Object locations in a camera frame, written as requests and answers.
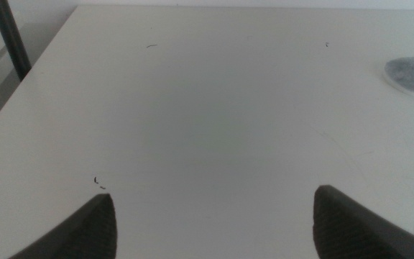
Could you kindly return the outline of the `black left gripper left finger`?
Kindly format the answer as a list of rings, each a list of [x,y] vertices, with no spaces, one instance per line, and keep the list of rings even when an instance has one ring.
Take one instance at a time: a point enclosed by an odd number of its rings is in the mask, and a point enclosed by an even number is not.
[[[113,199],[98,194],[11,259],[114,259],[117,240]]]

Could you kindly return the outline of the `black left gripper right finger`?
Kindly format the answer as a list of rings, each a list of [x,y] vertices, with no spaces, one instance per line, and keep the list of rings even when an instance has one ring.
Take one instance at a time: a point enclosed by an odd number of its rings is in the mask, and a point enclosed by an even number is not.
[[[314,194],[313,241],[320,258],[414,258],[413,234],[329,185]]]

